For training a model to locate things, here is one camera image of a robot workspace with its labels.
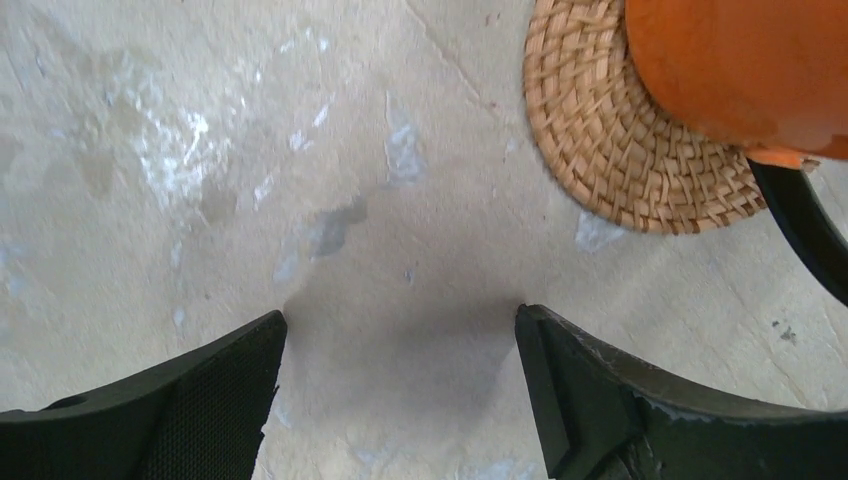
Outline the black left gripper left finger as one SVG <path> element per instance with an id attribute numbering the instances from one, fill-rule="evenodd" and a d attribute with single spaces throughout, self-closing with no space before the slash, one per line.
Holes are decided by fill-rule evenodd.
<path id="1" fill-rule="evenodd" d="M 249 479 L 278 389 L 278 310 L 37 411 L 1 415 L 4 479 Z"/>

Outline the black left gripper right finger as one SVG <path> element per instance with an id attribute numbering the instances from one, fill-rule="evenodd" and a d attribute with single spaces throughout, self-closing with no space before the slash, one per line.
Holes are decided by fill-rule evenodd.
<path id="1" fill-rule="evenodd" d="M 847 415 L 672 374 L 541 305 L 515 339 L 551 479 L 843 479 Z"/>

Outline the orange mug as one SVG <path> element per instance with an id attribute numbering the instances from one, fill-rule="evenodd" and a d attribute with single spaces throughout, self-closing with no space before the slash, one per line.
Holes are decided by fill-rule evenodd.
<path id="1" fill-rule="evenodd" d="M 652 98 L 743 152 L 793 251 L 845 301 L 847 244 L 803 164 L 847 158 L 846 3 L 630 0 L 624 17 Z"/>

